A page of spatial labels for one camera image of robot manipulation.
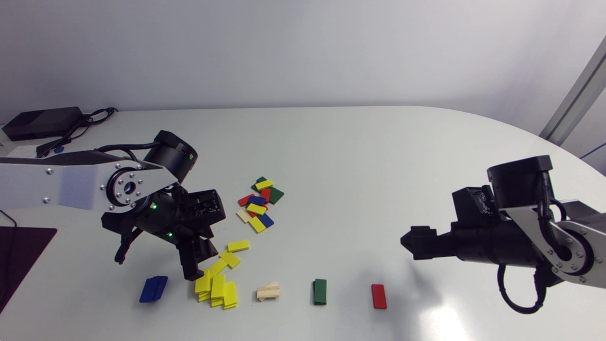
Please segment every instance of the green wooden block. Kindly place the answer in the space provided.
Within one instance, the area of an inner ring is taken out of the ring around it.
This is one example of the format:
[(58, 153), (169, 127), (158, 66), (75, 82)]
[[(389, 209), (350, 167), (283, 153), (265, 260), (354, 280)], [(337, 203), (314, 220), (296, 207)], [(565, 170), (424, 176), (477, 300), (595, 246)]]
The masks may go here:
[(283, 191), (280, 191), (279, 189), (277, 189), (275, 187), (269, 188), (269, 202), (271, 202), (272, 204), (277, 203), (278, 200), (280, 200), (280, 198), (282, 198), (283, 196), (284, 196)]
[(256, 182), (255, 182), (255, 183), (254, 183), (252, 186), (250, 186), (250, 188), (254, 189), (254, 190), (255, 190), (255, 192), (257, 192), (257, 193), (261, 193), (261, 191), (257, 190), (257, 187), (255, 187), (255, 185), (256, 185), (257, 183), (260, 183), (260, 182), (265, 181), (265, 180), (267, 180), (267, 179), (266, 179), (266, 178), (264, 178), (264, 177), (260, 177), (260, 178), (258, 178), (258, 179), (257, 179), (257, 181), (256, 181)]
[(326, 305), (326, 280), (313, 281), (313, 304)]

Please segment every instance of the stack of yellow blocks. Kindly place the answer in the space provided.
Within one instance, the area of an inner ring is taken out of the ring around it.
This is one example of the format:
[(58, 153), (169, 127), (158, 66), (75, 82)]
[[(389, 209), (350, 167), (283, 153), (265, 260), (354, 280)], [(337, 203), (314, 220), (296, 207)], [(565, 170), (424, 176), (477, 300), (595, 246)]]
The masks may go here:
[(196, 280), (195, 291), (198, 294), (198, 302), (210, 300), (210, 306), (223, 306), (223, 309), (235, 308), (238, 305), (236, 295), (236, 283), (225, 282), (226, 275), (221, 271), (229, 265), (235, 268), (240, 264), (240, 259), (233, 252), (247, 250), (248, 240), (235, 241), (227, 245), (225, 250), (208, 270), (204, 276)]

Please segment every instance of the black cable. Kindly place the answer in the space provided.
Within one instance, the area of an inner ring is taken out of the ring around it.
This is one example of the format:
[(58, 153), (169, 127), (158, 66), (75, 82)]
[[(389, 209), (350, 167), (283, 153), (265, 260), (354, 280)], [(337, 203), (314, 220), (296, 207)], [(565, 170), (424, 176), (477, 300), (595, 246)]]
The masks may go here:
[(584, 158), (584, 157), (587, 157), (587, 156), (589, 156), (589, 154), (591, 154), (591, 153), (595, 152), (596, 150), (598, 150), (598, 149), (600, 149), (600, 148), (602, 148), (602, 147), (604, 147), (604, 146), (606, 146), (606, 143), (602, 143), (602, 144), (600, 144), (598, 147), (595, 147), (594, 149), (592, 149), (592, 150), (591, 150), (591, 152), (589, 152), (589, 153), (587, 153), (587, 154), (585, 154), (585, 155), (581, 156), (580, 158), (582, 159), (582, 158)]
[[(105, 122), (108, 118), (110, 118), (117, 111), (119, 111), (119, 110), (114, 107), (109, 107), (109, 108), (105, 108), (105, 109), (96, 110), (89, 115), (83, 115), (82, 119), (80, 121), (78, 121), (65, 135), (63, 135), (63, 137), (61, 137), (58, 140), (54, 140), (52, 142), (45, 143), (42, 146), (38, 146), (38, 148), (36, 148), (37, 157), (38, 158), (45, 157), (46, 155), (48, 155), (48, 153), (51, 150), (61, 147), (65, 144), (71, 143), (71, 141), (74, 138), (79, 138), (82, 135), (84, 135), (84, 133), (86, 133), (88, 128)], [(103, 117), (99, 120), (96, 120), (96, 121), (93, 119), (94, 116), (99, 115), (100, 113), (103, 113), (103, 112), (107, 112), (107, 115), (105, 117)], [(78, 130), (80, 128), (84, 128), (84, 127), (86, 129), (80, 135), (78, 135), (74, 138), (71, 137), (76, 132), (76, 130)]]
[(537, 209), (538, 220), (539, 220), (539, 229), (541, 230), (541, 235), (549, 244), (549, 246), (553, 249), (553, 251), (558, 255), (560, 259), (568, 260), (571, 257), (570, 250), (564, 246), (561, 246), (556, 239), (556, 235), (551, 228), (551, 220), (553, 217), (551, 216), (551, 211), (549, 210), (549, 175), (547, 172), (541, 173), (541, 200), (540, 206)]
[(98, 152), (109, 152), (111, 150), (141, 150), (141, 149), (151, 149), (160, 145), (160, 142), (152, 142), (146, 144), (110, 144), (108, 146), (103, 146), (95, 149)]
[(11, 217), (10, 215), (6, 214), (6, 212), (4, 212), (3, 210), (0, 209), (0, 213), (4, 214), (5, 217), (7, 217), (8, 219), (10, 219), (13, 224), (14, 224), (14, 228), (13, 228), (13, 233), (10, 239), (10, 246), (8, 247), (8, 254), (6, 257), (6, 268), (4, 269), (4, 285), (2, 286), (2, 294), (0, 294), (0, 301), (4, 298), (4, 295), (6, 294), (6, 289), (8, 288), (8, 267), (10, 266), (10, 256), (13, 253), (13, 246), (15, 245), (15, 236), (17, 234), (17, 228), (19, 227), (17, 225), (17, 222), (15, 221), (15, 219), (13, 219), (13, 217)]
[(559, 200), (556, 200), (555, 198), (550, 198), (549, 201), (552, 204), (555, 204), (559, 208), (559, 210), (560, 210), (560, 220), (566, 220), (566, 219), (568, 219), (568, 215), (566, 214), (566, 208), (564, 207), (564, 205)]
[(131, 160), (133, 160), (134, 162), (137, 162), (137, 157), (135, 156), (135, 154), (133, 152), (130, 151), (130, 149), (120, 149), (120, 150), (127, 153)]
[(531, 307), (524, 307), (513, 303), (513, 301), (511, 301), (511, 299), (507, 295), (507, 292), (505, 291), (505, 267), (506, 266), (504, 264), (499, 265), (499, 270), (497, 271), (496, 275), (496, 280), (499, 283), (499, 291), (501, 292), (501, 296), (503, 296), (505, 303), (507, 303), (507, 305), (511, 309), (515, 310), (516, 312), (519, 312), (520, 314), (534, 314), (539, 311), (539, 309), (543, 306), (543, 302), (545, 302), (545, 296), (547, 295), (547, 287), (538, 283), (537, 273), (535, 272), (534, 274), (536, 302)]

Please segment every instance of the black power adapter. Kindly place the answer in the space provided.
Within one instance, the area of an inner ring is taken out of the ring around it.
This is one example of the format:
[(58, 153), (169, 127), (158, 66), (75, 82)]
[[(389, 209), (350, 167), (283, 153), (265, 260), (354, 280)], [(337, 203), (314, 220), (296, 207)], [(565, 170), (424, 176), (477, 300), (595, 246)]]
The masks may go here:
[(11, 141), (62, 137), (82, 120), (78, 107), (22, 112), (2, 130)]

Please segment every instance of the yellow wooden block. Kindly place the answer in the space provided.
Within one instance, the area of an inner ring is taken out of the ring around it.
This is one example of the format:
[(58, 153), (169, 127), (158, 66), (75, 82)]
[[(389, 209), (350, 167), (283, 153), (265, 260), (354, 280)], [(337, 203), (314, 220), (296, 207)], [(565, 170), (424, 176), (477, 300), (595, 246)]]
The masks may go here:
[(265, 207), (259, 206), (257, 204), (248, 204), (248, 206), (246, 206), (246, 211), (264, 215), (265, 211), (267, 211), (267, 209)]
[(227, 266), (227, 262), (225, 260), (219, 258), (213, 265), (211, 265), (210, 268), (208, 268), (208, 270), (206, 270), (205, 275), (208, 274), (210, 276), (210, 278), (212, 279), (214, 276), (221, 273), (221, 271), (223, 271), (223, 269), (225, 269), (226, 266)]
[(206, 295), (198, 295), (198, 302), (204, 302), (210, 300), (210, 293)]
[(219, 257), (223, 258), (227, 262), (227, 265), (232, 269), (240, 264), (240, 258), (227, 250), (223, 251)]
[(241, 209), (236, 213), (240, 219), (246, 224), (252, 218), (245, 209)]
[(248, 221), (248, 223), (250, 224), (250, 226), (253, 227), (253, 229), (255, 229), (255, 231), (257, 231), (257, 233), (261, 233), (261, 232), (265, 231), (265, 229), (267, 229), (265, 227), (265, 225), (263, 225), (263, 223), (261, 223), (261, 221), (259, 220), (259, 217), (252, 218), (251, 220)]
[(232, 305), (238, 304), (238, 296), (236, 295), (236, 283), (227, 282), (225, 284), (225, 297), (223, 298), (225, 304), (224, 309), (231, 308)]
[(231, 243), (227, 243), (227, 251), (229, 252), (248, 250), (249, 247), (250, 243), (248, 242), (248, 240), (233, 241)]
[(194, 290), (197, 294), (210, 291), (210, 275), (208, 274), (208, 270), (204, 271), (204, 276), (196, 280), (196, 287)]
[(213, 288), (210, 290), (211, 299), (219, 299), (225, 296), (225, 277), (226, 275), (216, 275), (213, 277)]
[(220, 305), (223, 305), (223, 299), (219, 299), (219, 300), (215, 300), (215, 301), (210, 301), (210, 306), (211, 307), (220, 306)]
[(260, 190), (266, 189), (266, 188), (270, 188), (272, 186), (273, 186), (273, 181), (271, 181), (271, 180), (265, 180), (265, 181), (255, 184), (257, 191), (260, 191)]

